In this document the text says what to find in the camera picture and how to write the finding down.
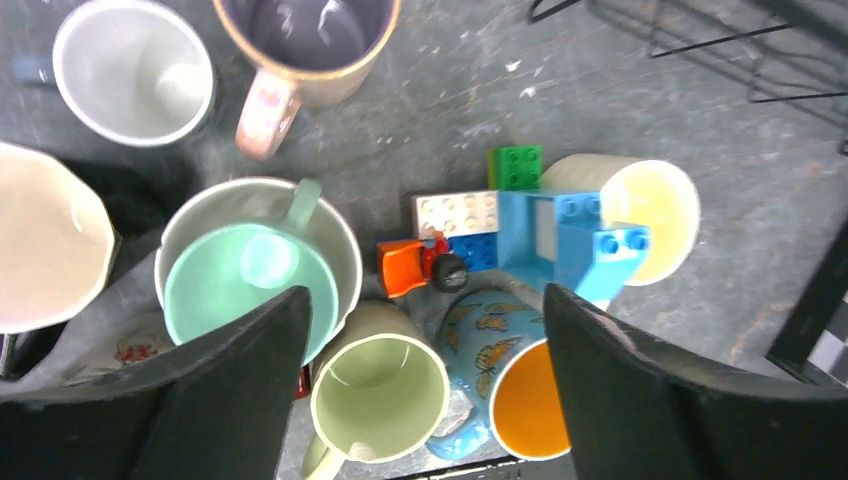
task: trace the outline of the mug handle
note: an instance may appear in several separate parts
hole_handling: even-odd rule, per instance
[[[448,372],[451,387],[465,394],[465,390],[459,387],[458,378]],[[430,453],[442,460],[460,460],[474,453],[492,438],[492,429],[489,426],[489,412],[481,411],[474,407],[452,432],[443,437],[430,437],[425,443]]]
[[[306,455],[303,457],[303,465],[300,467],[300,478],[302,480],[331,480],[339,470],[345,459],[334,452],[321,440],[317,434],[312,436]]]
[[[277,151],[300,108],[297,86],[260,68],[241,111],[236,145],[255,160]]]
[[[13,58],[12,76],[24,85],[58,88],[53,62],[48,57],[21,55]]]
[[[283,225],[291,232],[305,232],[320,199],[321,184],[308,178],[298,182],[294,191],[294,199],[288,212],[286,212],[286,216],[283,217]]]

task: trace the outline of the light blue lego piece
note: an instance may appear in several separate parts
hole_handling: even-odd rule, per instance
[[[543,291],[545,285],[555,281],[556,225],[599,221],[600,214],[598,192],[498,192],[498,267],[529,287]],[[540,242],[537,232],[542,230],[549,238]],[[537,251],[539,245],[544,252]]]
[[[630,223],[576,222],[557,225],[554,281],[590,302],[616,297],[644,263],[650,229]]]
[[[451,251],[462,257],[469,272],[482,272],[498,268],[497,236],[478,233],[448,238]]]

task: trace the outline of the lego wheel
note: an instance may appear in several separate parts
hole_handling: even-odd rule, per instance
[[[468,284],[465,260],[452,253],[443,253],[433,260],[433,286],[442,293],[456,293]]]

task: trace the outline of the concrete floor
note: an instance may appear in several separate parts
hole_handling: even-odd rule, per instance
[[[80,3],[0,3],[0,64],[15,54],[49,53],[62,18]],[[786,377],[762,355],[848,207],[848,168],[834,153],[835,128],[784,105],[747,104],[742,87],[683,59],[647,60],[643,43],[583,5],[529,26],[528,2],[406,0],[362,89],[337,108],[301,113],[277,155],[256,163],[232,142],[253,70],[209,2],[163,3],[198,30],[219,68],[220,123],[169,148],[123,147],[83,126],[57,93],[19,86],[4,69],[0,140],[129,166],[172,208],[233,177],[316,178],[352,224],[372,273],[375,241],[411,233],[405,199],[484,188],[487,148],[541,144],[546,165],[586,152],[671,160],[701,195],[697,245],[669,279],[625,289],[610,312],[706,357]],[[130,296],[138,305],[152,294],[149,260],[135,271]],[[540,303],[498,274],[475,282]],[[374,295],[374,278],[366,285]],[[126,294],[115,294],[119,307]],[[403,304],[433,335],[449,301],[422,290]],[[47,374],[25,380],[34,388]],[[457,402],[454,420],[463,408]],[[312,435],[307,410],[304,402],[295,405],[281,479],[296,476]],[[467,460],[502,454],[487,445]],[[445,466],[422,449],[378,467],[348,463],[337,478],[391,478]]]

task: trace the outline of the white mug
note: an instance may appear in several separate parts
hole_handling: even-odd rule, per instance
[[[400,458],[423,445],[447,411],[444,362],[391,303],[360,302],[313,365],[316,435],[304,479],[332,479],[347,460]]]
[[[24,82],[55,85],[86,126],[117,143],[165,145],[197,130],[215,91],[197,32],[146,0],[90,1],[65,19],[52,61],[13,60]]]
[[[100,197],[58,160],[0,143],[0,333],[62,323],[103,290],[117,237]]]

